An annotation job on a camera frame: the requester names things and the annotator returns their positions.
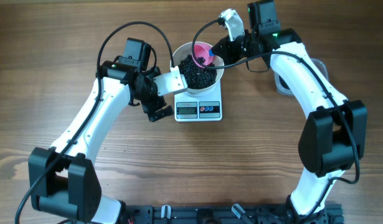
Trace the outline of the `pink scoop with blue handle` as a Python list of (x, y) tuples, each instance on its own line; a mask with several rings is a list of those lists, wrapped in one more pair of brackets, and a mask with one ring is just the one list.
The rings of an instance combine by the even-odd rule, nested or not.
[(211, 51), (212, 46), (204, 42), (196, 42), (194, 53), (197, 58), (203, 58), (204, 65), (209, 65), (215, 59), (215, 55)]

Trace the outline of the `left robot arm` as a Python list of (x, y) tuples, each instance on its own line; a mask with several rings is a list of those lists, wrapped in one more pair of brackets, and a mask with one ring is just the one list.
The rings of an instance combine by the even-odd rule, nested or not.
[(102, 194), (95, 160), (113, 122), (134, 100), (151, 122), (173, 115), (164, 95), (187, 84), (178, 66), (168, 73), (148, 69), (149, 44), (128, 39), (123, 55), (97, 63), (92, 92), (66, 131), (48, 149), (29, 156), (32, 208), (80, 223), (119, 223), (126, 204)]

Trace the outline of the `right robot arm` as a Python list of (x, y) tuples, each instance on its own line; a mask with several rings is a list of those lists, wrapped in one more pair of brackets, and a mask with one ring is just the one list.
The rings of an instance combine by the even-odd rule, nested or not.
[(333, 184), (348, 169), (359, 171), (366, 140), (367, 109), (348, 100), (324, 77), (310, 59), (300, 36), (282, 29), (273, 1), (248, 5), (250, 28), (233, 9), (220, 13), (217, 22), (228, 35), (212, 53), (230, 68), (261, 58), (285, 82), (300, 104), (306, 123), (298, 154), (303, 172), (290, 195), (295, 220), (319, 215)]

